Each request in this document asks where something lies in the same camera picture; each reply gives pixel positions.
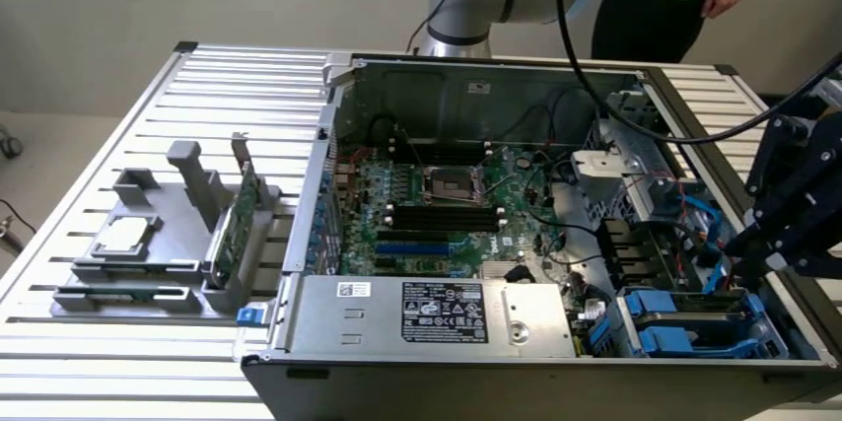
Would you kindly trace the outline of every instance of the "motherboard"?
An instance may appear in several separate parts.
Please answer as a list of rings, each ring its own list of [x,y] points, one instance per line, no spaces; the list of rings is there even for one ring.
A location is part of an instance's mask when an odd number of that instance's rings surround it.
[[[503,269],[539,264],[560,249],[557,230],[529,215],[553,220],[548,174],[540,173],[545,153],[512,147],[481,152],[472,165],[457,164],[469,161],[457,154],[433,165],[423,163],[428,154],[413,163],[400,163],[388,150],[350,154],[338,175],[340,273],[481,277],[495,262]]]

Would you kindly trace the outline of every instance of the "white wall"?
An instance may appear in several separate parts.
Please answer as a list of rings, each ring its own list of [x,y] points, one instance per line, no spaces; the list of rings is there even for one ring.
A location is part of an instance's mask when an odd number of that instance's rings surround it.
[[[583,57],[597,3],[573,21]],[[744,0],[709,23],[689,58],[732,63],[768,91],[842,42],[838,0],[780,3]],[[399,50],[425,8],[425,0],[0,0],[0,109],[122,114],[180,39]],[[500,54],[561,54],[553,25],[501,26],[492,40]]]

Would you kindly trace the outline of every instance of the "green circuit board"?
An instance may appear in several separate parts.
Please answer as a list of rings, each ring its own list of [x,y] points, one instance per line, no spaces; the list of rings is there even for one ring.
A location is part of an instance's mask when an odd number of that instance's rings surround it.
[[[493,156],[488,163],[476,167],[476,179],[481,195],[481,207],[503,208],[501,218],[508,223],[497,232],[448,232],[448,255],[389,255],[393,268],[384,269],[375,264],[379,255],[375,251],[377,232],[389,230],[384,223],[387,204],[412,206],[464,206],[457,201],[429,202],[424,195],[424,180],[428,167],[393,164],[383,154],[372,153],[354,164],[354,176],[349,177],[346,198],[342,203],[342,252],[340,273],[352,275],[435,275],[472,277],[485,261],[515,261],[517,252],[532,261],[541,255],[535,252],[535,236],[543,244],[552,241],[552,229],[540,224],[525,212],[524,186],[535,168],[521,169],[515,159],[532,160],[532,154],[517,148],[507,149]],[[443,167],[445,173],[459,167]],[[543,192],[543,173],[537,173],[528,187]],[[531,211],[547,220],[553,220],[553,212],[540,207],[540,199]]]

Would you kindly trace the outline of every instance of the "warning symbols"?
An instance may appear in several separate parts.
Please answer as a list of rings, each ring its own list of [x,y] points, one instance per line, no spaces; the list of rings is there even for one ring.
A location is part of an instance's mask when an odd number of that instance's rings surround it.
[[[404,282],[401,300],[407,342],[488,343],[481,284]]]

